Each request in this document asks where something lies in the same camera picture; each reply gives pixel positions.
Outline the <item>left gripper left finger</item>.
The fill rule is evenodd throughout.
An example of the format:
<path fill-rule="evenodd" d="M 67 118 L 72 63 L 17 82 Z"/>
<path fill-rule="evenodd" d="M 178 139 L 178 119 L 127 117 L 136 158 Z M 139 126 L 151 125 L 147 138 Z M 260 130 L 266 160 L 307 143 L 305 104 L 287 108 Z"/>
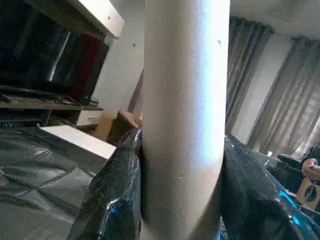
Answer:
<path fill-rule="evenodd" d="M 69 240 L 138 240 L 141 232 L 142 129 L 121 139 L 92 179 Z"/>

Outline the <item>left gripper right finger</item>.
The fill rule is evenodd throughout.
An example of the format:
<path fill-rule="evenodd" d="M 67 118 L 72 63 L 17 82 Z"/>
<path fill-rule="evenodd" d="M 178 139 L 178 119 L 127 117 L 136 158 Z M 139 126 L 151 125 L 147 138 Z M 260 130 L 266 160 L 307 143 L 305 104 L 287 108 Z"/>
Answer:
<path fill-rule="evenodd" d="M 230 240 L 318 240 L 319 225 L 303 213 L 258 155 L 224 137 L 221 216 Z"/>

